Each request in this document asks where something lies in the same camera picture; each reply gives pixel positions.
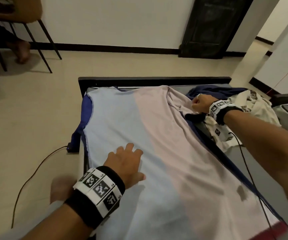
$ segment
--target hand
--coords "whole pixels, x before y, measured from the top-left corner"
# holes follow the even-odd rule
[[[139,181],[145,180],[145,174],[138,172],[139,163],[143,151],[136,149],[133,152],[133,143],[128,143],[125,147],[120,146],[116,153],[110,152],[104,166],[113,169],[123,180],[125,189],[132,187]]]
[[[217,100],[212,95],[199,94],[193,99],[192,108],[196,112],[208,114],[210,106]]]

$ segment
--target wristband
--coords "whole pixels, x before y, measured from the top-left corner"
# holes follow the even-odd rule
[[[73,186],[74,192],[65,203],[94,230],[119,206],[125,185],[109,167],[91,168]]]
[[[224,125],[224,116],[230,110],[243,110],[228,100],[218,100],[210,106],[210,116],[219,124]]]

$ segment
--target chair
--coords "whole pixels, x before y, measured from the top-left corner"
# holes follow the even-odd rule
[[[38,47],[37,42],[35,41],[31,31],[29,30],[27,23],[33,23],[35,21],[38,21],[40,24],[42,30],[44,31],[45,35],[47,36],[48,40],[52,44],[55,52],[57,53],[58,57],[62,60],[62,57],[60,56],[58,49],[56,48],[52,38],[50,37],[45,25],[43,24],[42,20],[42,3],[41,0],[14,0],[14,12],[12,13],[2,13],[0,12],[0,21],[3,22],[9,22],[10,27],[13,31],[13,34],[16,35],[15,30],[13,28],[12,23],[22,23],[24,27],[26,28],[26,31],[28,32],[29,36],[31,37],[33,44],[37,48],[40,56],[42,57],[43,61],[45,62],[47,68],[49,69],[50,73],[52,73],[52,70],[50,69],[50,66],[48,65],[43,53],[41,52],[40,48]],[[7,71],[5,62],[2,58],[2,55],[0,53],[0,63],[4,69],[4,71]]]

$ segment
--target person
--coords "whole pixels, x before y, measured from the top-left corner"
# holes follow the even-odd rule
[[[16,37],[2,26],[0,26],[0,47],[10,48],[16,55],[16,62],[19,64],[25,64],[31,56],[30,43]]]
[[[211,114],[211,108],[217,101],[218,99],[211,95],[199,94],[194,98],[192,108],[199,113]],[[236,134],[259,164],[283,187],[288,198],[288,131],[242,112],[229,101],[224,102],[232,107],[223,110],[221,118],[219,118],[220,113],[217,113],[217,119],[222,120],[222,123],[225,123]],[[133,147],[132,143],[127,144],[125,149],[119,147],[116,153],[109,153],[104,163],[104,166],[112,169],[120,177],[125,189],[146,178],[144,174],[138,172],[143,152],[139,149],[133,152]],[[79,199],[80,201],[76,202],[82,206],[72,203],[70,199],[74,198],[76,192],[79,191],[74,190],[65,204],[29,231],[22,239],[87,239],[94,229],[91,225],[94,224],[96,216],[83,212],[88,211],[88,207],[95,208],[87,197],[86,201],[83,201],[82,196],[75,195],[74,200]]]

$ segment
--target gray bed sheet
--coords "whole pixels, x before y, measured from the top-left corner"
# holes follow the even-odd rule
[[[220,87],[230,87],[229,84],[218,84]],[[176,91],[186,94],[190,89],[196,87],[191,86],[172,86]],[[94,90],[95,88],[89,88],[87,92]],[[135,88],[125,88],[124,90],[133,90]],[[208,137],[210,133],[203,122],[197,123],[196,126],[204,132]],[[254,179],[255,185],[259,192],[266,198],[266,200],[273,206],[273,208],[280,214],[280,216],[288,224],[288,200],[282,189],[282,187],[258,164],[258,162],[252,157],[245,147],[242,147],[242,151],[247,162],[248,168]],[[243,157],[238,146],[230,148],[226,155],[229,159],[242,171],[242,173],[250,180],[250,176],[247,172],[246,166],[243,161]],[[279,240],[288,240],[288,232],[278,238]]]

